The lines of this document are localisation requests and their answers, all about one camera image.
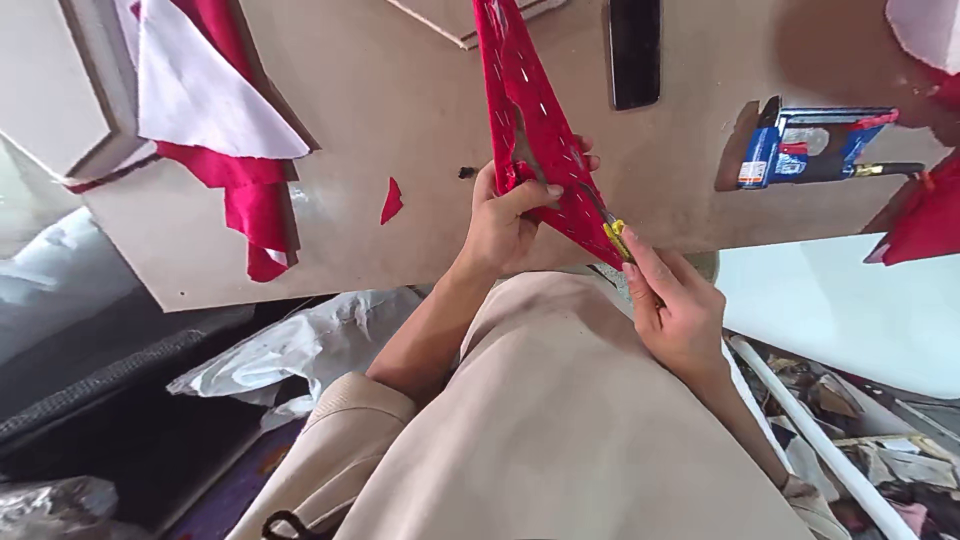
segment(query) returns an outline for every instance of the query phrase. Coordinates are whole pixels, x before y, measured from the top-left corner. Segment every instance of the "table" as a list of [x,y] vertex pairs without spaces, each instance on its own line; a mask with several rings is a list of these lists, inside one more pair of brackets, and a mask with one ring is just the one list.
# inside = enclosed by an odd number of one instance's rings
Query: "table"
[[[296,162],[290,184],[299,264],[250,282],[221,193],[168,161],[87,193],[105,231],[167,310],[435,281],[468,228],[472,186],[457,171],[491,155],[478,51],[384,0],[240,2],[265,72],[323,148]],[[657,245],[696,252],[858,233],[903,183],[716,192],[739,168],[753,100],[900,107],[909,127],[887,128],[864,160],[932,164],[960,138],[957,118],[924,99],[883,5],[664,2],[662,97],[627,112],[610,106],[603,1],[569,0],[528,26],[571,127],[596,141],[594,180],[613,213]],[[381,227],[391,176],[405,206]],[[543,227],[517,270],[588,261]]]

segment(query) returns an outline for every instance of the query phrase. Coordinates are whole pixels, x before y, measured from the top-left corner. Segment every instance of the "person's right hand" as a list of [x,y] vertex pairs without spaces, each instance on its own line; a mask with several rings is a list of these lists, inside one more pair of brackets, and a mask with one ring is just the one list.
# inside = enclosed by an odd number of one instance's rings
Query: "person's right hand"
[[623,240],[636,265],[623,273],[634,299],[634,327],[659,363],[687,385],[730,379],[720,352],[723,293],[675,251],[655,251],[627,227]]

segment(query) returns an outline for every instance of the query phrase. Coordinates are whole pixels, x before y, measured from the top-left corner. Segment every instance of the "person's left hand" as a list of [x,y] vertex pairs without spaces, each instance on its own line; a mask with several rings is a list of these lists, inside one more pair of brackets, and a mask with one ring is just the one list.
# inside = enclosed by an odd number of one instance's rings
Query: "person's left hand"
[[[589,137],[577,136],[577,140],[584,152],[593,147]],[[589,170],[596,170],[600,159],[587,156],[587,165]],[[564,193],[560,185],[529,181],[497,197],[493,193],[495,179],[491,161],[477,174],[470,229],[457,257],[457,261],[471,271],[492,278],[499,277],[507,265],[523,258],[533,245],[538,224],[522,217],[523,212],[552,204]]]

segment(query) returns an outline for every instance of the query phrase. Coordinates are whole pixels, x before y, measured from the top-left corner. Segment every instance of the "red fabric scrap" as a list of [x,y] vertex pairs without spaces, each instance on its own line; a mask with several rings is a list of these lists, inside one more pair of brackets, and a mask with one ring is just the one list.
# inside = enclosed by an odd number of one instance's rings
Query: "red fabric scrap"
[[[230,65],[252,82],[252,67],[229,2],[174,0],[174,3]],[[224,189],[227,226],[244,234],[249,241],[247,275],[251,280],[268,282],[289,268],[286,254],[291,251],[291,245],[282,210],[283,199],[287,197],[284,160],[232,158],[207,148],[163,141],[156,143],[156,152],[182,163],[207,187]]]
[[560,231],[614,268],[623,260],[603,231],[604,220],[580,183],[600,198],[577,140],[547,80],[526,23],[514,0],[473,0],[483,60],[484,82],[496,171],[496,193],[503,195],[534,178],[526,163],[513,160],[516,115],[546,180],[564,187],[560,209],[533,209],[533,217]]
[[898,262],[960,253],[960,156],[950,155],[930,171],[932,189],[917,189],[891,231],[867,258]]
[[400,209],[403,208],[403,201],[400,200],[400,186],[396,184],[394,177],[390,177],[390,187],[387,188],[387,200],[383,203],[383,210],[380,211],[380,225],[387,223],[393,218]]

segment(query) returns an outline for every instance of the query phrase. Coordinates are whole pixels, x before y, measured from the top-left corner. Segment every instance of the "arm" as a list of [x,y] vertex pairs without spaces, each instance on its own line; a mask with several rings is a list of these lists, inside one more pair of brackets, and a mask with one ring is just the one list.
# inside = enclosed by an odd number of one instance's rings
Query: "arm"
[[[581,138],[580,145],[589,151],[592,142]],[[599,159],[590,156],[588,164],[595,170]],[[420,407],[443,389],[450,362],[493,282],[505,266],[530,251],[537,224],[522,214],[556,202],[564,193],[559,185],[527,182],[496,197],[494,176],[492,162],[477,175],[473,215],[460,255],[367,370],[367,377]]]
[[782,489],[789,474],[733,386],[730,364],[720,352],[723,293],[677,252],[655,251],[630,228],[624,241],[636,259],[636,265],[624,264],[623,271],[640,339]]

